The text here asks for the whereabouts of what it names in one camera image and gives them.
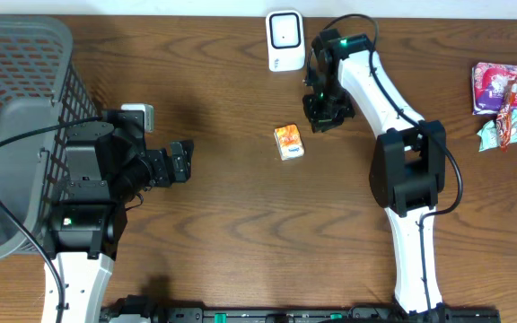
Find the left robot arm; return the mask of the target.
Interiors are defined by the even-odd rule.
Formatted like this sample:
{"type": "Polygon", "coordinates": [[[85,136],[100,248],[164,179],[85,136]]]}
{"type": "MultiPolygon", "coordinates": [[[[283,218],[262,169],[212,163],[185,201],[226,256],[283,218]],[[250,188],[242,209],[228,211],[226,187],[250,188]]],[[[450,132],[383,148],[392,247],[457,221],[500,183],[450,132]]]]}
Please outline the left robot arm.
{"type": "Polygon", "coordinates": [[[145,114],[109,110],[66,130],[66,196],[53,203],[44,249],[45,322],[97,322],[112,275],[128,203],[141,191],[191,176],[194,143],[148,149],[145,114]]]}

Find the teal snack wrapper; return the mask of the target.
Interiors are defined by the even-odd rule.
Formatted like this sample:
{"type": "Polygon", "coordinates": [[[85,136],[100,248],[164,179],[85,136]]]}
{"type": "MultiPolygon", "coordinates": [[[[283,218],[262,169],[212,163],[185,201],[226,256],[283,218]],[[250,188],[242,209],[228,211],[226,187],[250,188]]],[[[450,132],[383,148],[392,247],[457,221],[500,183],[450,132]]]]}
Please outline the teal snack wrapper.
{"type": "MultiPolygon", "coordinates": [[[[477,132],[477,135],[480,137],[480,146],[478,149],[480,152],[494,149],[499,146],[498,134],[494,120],[486,122],[477,132]]],[[[517,110],[512,113],[512,132],[510,143],[517,143],[517,110]]]]}

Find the purple red tissue pack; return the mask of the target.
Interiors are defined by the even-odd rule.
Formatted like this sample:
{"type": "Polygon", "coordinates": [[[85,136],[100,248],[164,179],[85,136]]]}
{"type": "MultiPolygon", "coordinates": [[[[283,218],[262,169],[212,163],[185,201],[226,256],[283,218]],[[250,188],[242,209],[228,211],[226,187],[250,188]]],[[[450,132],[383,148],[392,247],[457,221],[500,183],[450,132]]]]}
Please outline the purple red tissue pack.
{"type": "MultiPolygon", "coordinates": [[[[473,115],[495,115],[502,107],[508,83],[517,81],[517,65],[479,62],[472,68],[473,115]]],[[[517,110],[517,93],[513,102],[517,110]]]]}

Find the brown snack bar wrapper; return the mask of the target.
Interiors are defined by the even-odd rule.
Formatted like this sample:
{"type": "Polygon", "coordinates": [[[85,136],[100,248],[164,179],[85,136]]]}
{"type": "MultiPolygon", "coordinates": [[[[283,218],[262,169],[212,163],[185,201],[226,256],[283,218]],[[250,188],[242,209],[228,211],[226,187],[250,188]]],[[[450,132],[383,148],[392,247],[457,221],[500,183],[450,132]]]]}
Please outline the brown snack bar wrapper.
{"type": "Polygon", "coordinates": [[[499,109],[495,125],[497,141],[501,151],[506,152],[512,137],[512,105],[517,96],[517,77],[510,80],[504,88],[504,99],[499,109]]]}

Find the orange tissue packet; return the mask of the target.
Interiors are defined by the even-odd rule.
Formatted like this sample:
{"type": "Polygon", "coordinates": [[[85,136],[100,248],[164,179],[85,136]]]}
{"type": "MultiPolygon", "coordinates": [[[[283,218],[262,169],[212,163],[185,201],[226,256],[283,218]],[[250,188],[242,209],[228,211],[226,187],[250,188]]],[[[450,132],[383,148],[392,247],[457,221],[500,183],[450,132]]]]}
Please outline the orange tissue packet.
{"type": "Polygon", "coordinates": [[[304,146],[296,124],[276,128],[274,137],[282,161],[304,156],[304,146]]]}

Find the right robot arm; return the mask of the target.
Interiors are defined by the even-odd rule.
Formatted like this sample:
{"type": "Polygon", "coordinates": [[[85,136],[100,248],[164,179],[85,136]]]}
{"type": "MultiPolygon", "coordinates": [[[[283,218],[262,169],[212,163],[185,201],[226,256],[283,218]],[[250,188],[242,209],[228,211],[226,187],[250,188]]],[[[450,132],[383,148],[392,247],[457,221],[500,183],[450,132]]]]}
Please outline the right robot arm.
{"type": "Polygon", "coordinates": [[[445,130],[427,122],[401,96],[364,35],[336,29],[312,41],[316,67],[307,70],[304,112],[314,132],[362,113],[376,138],[369,183],[390,221],[397,266],[395,299],[409,315],[442,303],[434,263],[435,210],[445,181],[445,130]]]}

